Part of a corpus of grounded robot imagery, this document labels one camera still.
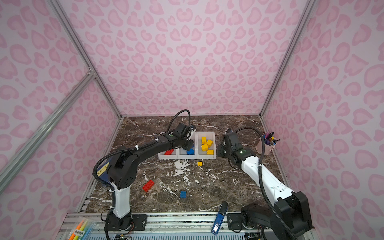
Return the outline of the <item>red lego brick tall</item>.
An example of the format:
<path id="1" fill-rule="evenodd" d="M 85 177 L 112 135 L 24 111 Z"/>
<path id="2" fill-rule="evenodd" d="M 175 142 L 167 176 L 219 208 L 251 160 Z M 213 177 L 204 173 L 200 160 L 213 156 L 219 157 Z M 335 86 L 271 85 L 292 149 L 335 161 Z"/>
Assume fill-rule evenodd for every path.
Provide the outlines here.
<path id="1" fill-rule="evenodd" d="M 168 150 L 168 151 L 166 151 L 165 153 L 164 153 L 164 155 L 172 155 L 173 154 L 173 152 L 174 152 L 174 149 L 171 149 L 171 150 Z"/>

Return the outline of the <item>blue lego front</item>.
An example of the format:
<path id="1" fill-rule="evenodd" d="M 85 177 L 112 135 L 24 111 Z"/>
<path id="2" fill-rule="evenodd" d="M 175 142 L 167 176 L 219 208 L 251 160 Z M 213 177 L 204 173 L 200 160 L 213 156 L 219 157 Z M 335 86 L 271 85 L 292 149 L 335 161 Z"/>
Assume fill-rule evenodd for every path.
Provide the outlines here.
<path id="1" fill-rule="evenodd" d="M 180 192 L 180 198 L 181 199 L 186 199 L 187 198 L 187 192 L 186 191 L 181 191 Z"/>

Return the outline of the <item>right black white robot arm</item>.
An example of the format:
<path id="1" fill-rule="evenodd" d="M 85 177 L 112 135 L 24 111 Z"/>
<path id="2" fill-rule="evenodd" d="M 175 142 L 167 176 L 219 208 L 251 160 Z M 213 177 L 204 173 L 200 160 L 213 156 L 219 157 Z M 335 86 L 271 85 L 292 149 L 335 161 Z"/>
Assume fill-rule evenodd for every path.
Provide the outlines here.
<path id="1" fill-rule="evenodd" d="M 303 192 L 294 192 L 276 178 L 263 164 L 266 153 L 265 138 L 253 128 L 260 137 L 259 156 L 243 146 L 238 133 L 245 130 L 227 130 L 218 148 L 218 156 L 227 159 L 246 173 L 260 187 L 266 207 L 249 204 L 242 207 L 239 214 L 228 215 L 229 229 L 240 233 L 246 229 L 266 228 L 273 231 L 279 240 L 297 240 L 313 229 L 309 200 Z"/>

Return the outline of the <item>blue lego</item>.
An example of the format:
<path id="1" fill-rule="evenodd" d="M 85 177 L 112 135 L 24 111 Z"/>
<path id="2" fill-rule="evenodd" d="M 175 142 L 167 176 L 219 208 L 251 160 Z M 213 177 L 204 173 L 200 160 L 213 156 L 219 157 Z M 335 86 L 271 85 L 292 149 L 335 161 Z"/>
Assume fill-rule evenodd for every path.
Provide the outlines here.
<path id="1" fill-rule="evenodd" d="M 195 154 L 194 149 L 190 149 L 189 151 L 187 151 L 187 155 L 194 155 L 194 154 Z"/>
<path id="2" fill-rule="evenodd" d="M 186 199 L 187 198 L 187 192 L 186 191 L 181 191 L 180 192 L 180 198 L 181 199 Z"/>

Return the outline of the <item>long red lego brick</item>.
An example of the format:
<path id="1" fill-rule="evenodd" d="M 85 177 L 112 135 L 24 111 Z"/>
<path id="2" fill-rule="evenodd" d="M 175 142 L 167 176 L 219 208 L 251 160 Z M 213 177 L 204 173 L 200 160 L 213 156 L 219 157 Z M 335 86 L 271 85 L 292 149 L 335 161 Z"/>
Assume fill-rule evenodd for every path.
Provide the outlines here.
<path id="1" fill-rule="evenodd" d="M 153 186 L 155 185 L 155 182 L 153 180 L 149 180 L 143 187 L 142 189 L 145 192 L 148 192 Z"/>

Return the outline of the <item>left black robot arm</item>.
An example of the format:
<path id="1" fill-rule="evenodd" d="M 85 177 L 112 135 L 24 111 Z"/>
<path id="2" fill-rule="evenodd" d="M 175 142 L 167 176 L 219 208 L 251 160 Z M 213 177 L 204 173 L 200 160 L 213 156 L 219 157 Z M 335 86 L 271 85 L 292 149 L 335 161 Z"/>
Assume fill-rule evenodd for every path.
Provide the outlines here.
<path id="1" fill-rule="evenodd" d="M 110 188 L 112 207 L 109 209 L 104 231 L 109 240 L 110 231 L 131 231 L 134 229 L 130 192 L 137 177 L 139 165 L 147 159 L 169 150 L 185 149 L 189 151 L 194 141 L 192 132 L 196 128 L 191 124 L 191 113 L 184 109 L 170 121 L 167 130 L 154 140 L 132 148 L 122 147 L 101 158 L 94 166 L 92 175 L 99 183 Z"/>

